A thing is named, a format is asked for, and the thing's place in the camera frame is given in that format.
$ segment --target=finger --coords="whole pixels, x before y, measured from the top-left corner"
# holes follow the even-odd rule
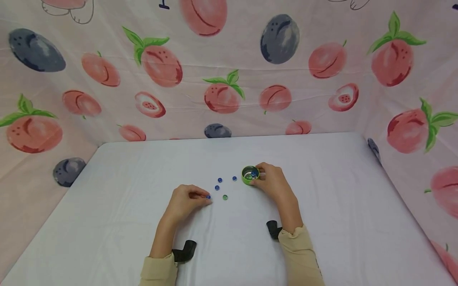
[[[203,195],[204,197],[208,196],[210,194],[206,190],[204,190],[202,188],[199,188],[199,187],[197,187],[195,185],[187,185],[186,191],[188,193],[196,193],[198,195]]]

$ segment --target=forearm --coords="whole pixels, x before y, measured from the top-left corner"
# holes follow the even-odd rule
[[[149,257],[164,258],[172,253],[173,240],[178,223],[164,214],[159,221]]]

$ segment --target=peach illustration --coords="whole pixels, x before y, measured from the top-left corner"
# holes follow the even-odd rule
[[[274,85],[261,92],[259,105],[266,114],[267,111],[276,112],[287,108],[291,104],[291,100],[291,92],[287,87]]]
[[[316,48],[309,58],[309,69],[316,78],[329,78],[342,71],[347,62],[345,44],[326,43]]]
[[[119,126],[119,134],[126,139],[127,141],[145,141],[146,134],[140,128],[125,124],[125,125],[118,125]]]
[[[430,240],[432,246],[439,254],[439,257],[442,259],[445,267],[448,272],[452,275],[455,282],[458,284],[458,261],[448,252],[448,244],[446,244],[445,249],[440,246],[438,243]]]
[[[431,179],[431,189],[436,203],[449,215],[458,219],[458,166],[437,171]]]
[[[334,111],[347,111],[354,106],[358,100],[360,90],[354,83],[349,83],[339,88],[336,95],[332,96],[327,104]]]
[[[85,53],[81,58],[84,71],[96,82],[105,86],[118,86],[121,78],[118,70],[109,61],[102,58],[100,52],[96,54]]]
[[[0,119],[0,127],[8,126],[8,143],[19,151],[41,153],[56,147],[62,140],[62,128],[51,112],[33,108],[30,100],[19,97],[19,112]]]
[[[308,134],[312,130],[312,125],[308,121],[304,120],[293,120],[292,123],[286,127],[286,135],[294,134]]]
[[[226,0],[180,0],[181,14],[189,28],[199,36],[218,34],[226,23]]]
[[[387,141],[396,150],[408,154],[426,145],[428,121],[421,109],[396,115],[388,124]]]
[[[236,112],[240,106],[240,98],[245,100],[245,93],[237,85],[238,79],[239,70],[230,72],[226,79],[222,77],[204,79],[204,81],[212,83],[204,95],[204,101],[208,108],[222,114]]]
[[[96,116],[102,112],[99,103],[92,96],[78,90],[64,92],[62,101],[70,113],[82,115],[84,119],[86,115]]]
[[[369,48],[368,54],[377,51],[372,57],[372,71],[384,86],[398,85],[409,75],[414,65],[411,46],[426,43],[409,32],[400,31],[400,25],[400,20],[393,11],[388,22],[389,32]]]
[[[138,111],[152,118],[159,118],[165,115],[165,108],[162,103],[148,92],[139,92],[135,95],[135,106]]]
[[[396,150],[408,154],[421,148],[429,152],[436,142],[440,128],[453,125],[458,113],[433,114],[429,103],[420,98],[421,108],[396,115],[388,124],[387,141]]]
[[[143,65],[149,77],[160,86],[173,87],[183,79],[183,70],[176,56],[162,47],[169,38],[144,38],[122,27],[127,38],[134,44],[134,58]]]

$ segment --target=green cup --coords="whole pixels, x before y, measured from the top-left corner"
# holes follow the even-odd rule
[[[259,170],[255,166],[246,166],[242,170],[242,181],[245,185],[250,185],[252,180],[259,179]]]

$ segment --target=plum illustration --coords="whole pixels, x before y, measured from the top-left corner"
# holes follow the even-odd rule
[[[287,108],[291,104],[291,100],[291,92],[287,87],[274,85],[261,92],[259,105],[266,114],[267,111],[276,112]]]
[[[54,180],[59,186],[69,188],[85,166],[86,162],[78,157],[62,160],[54,167]]]
[[[299,45],[299,28],[286,14],[270,19],[261,35],[262,56],[272,64],[287,62],[295,54]]]
[[[54,114],[34,108],[22,94],[17,106],[18,112],[0,119],[0,127],[8,126],[6,139],[11,146],[25,153],[41,153],[60,143],[63,132]]]
[[[204,134],[207,138],[228,138],[232,136],[232,131],[224,125],[213,123],[205,127]]]
[[[228,15],[226,0],[180,0],[180,9],[188,27],[203,37],[218,34]]]
[[[389,31],[376,40],[368,51],[368,54],[376,51],[372,57],[372,72],[384,86],[398,85],[409,75],[414,66],[411,46],[426,43],[409,32],[400,31],[400,25],[400,20],[393,11],[388,22]]]
[[[146,141],[146,134],[140,128],[130,124],[118,126],[119,134],[127,141]]]
[[[134,44],[134,59],[143,65],[149,77],[160,86],[173,87],[183,79],[183,70],[176,56],[162,47],[169,38],[144,38],[122,27],[125,35]]]
[[[458,166],[437,171],[431,179],[431,189],[436,203],[449,215],[458,219]]]
[[[309,134],[312,130],[312,125],[310,122],[305,120],[293,120],[292,123],[286,127],[286,135],[294,135],[294,134]]]
[[[329,98],[327,104],[334,111],[347,111],[355,105],[359,94],[358,86],[354,83],[349,83],[339,88],[336,91],[336,95]]]
[[[432,246],[439,254],[442,262],[447,268],[448,272],[452,275],[455,282],[458,284],[458,260],[456,260],[449,252],[448,252],[448,244],[445,244],[445,249],[439,245],[438,243],[430,240]]]
[[[342,71],[347,62],[345,44],[326,43],[316,48],[309,58],[309,70],[316,78],[329,78]]]
[[[204,79],[212,84],[204,95],[208,108],[222,114],[236,112],[240,106],[240,98],[245,100],[245,93],[237,85],[238,79],[239,70],[230,72],[226,79],[222,77]]]
[[[41,7],[52,16],[70,14],[78,24],[87,24],[94,16],[94,0],[42,0]]]
[[[78,91],[69,90],[62,95],[62,102],[72,114],[86,116],[97,116],[102,112],[100,104],[90,95]]]
[[[375,144],[375,142],[374,142],[374,140],[372,138],[367,139],[367,145],[369,145],[369,148],[372,150],[374,155],[377,157],[378,161],[382,162],[381,158],[380,158],[380,152],[378,150],[377,144]]]
[[[165,115],[162,103],[148,92],[139,92],[135,95],[135,106],[138,111],[151,118],[159,118]]]
[[[56,46],[34,31],[23,28],[13,30],[8,41],[14,56],[32,70],[56,72],[66,66]]]
[[[438,112],[433,115],[429,103],[420,98],[421,108],[396,115],[388,124],[387,141],[397,151],[408,154],[421,148],[429,152],[441,127],[452,125],[458,113]]]
[[[81,57],[84,71],[96,82],[104,86],[118,86],[121,78],[118,70],[109,61],[102,58],[99,51],[96,54],[85,53]]]

